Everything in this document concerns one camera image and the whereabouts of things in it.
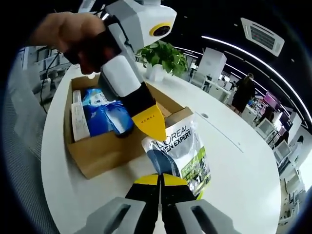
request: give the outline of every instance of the green plant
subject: green plant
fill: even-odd
[[[188,70],[184,54],[169,43],[157,41],[140,49],[138,55],[141,55],[145,65],[146,63],[150,63],[152,66],[161,64],[167,73],[172,72],[177,77]]]

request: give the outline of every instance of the white flower pot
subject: white flower pot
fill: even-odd
[[[156,64],[152,67],[151,64],[147,64],[146,78],[150,81],[161,82],[166,75],[166,71],[162,68],[161,64]]]

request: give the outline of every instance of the blue product package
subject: blue product package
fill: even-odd
[[[82,101],[91,137],[114,131],[122,135],[130,131],[134,123],[120,101],[108,101],[98,89],[87,89]]]

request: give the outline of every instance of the woman in black dress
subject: woman in black dress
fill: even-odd
[[[253,74],[248,73],[244,79],[241,79],[236,83],[237,91],[234,94],[231,109],[237,114],[241,114],[244,111],[247,103],[255,95],[253,79]]]

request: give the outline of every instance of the yellow robot eye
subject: yellow robot eye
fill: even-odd
[[[171,29],[171,25],[169,23],[160,23],[151,29],[150,35],[152,37],[161,37],[167,34]]]

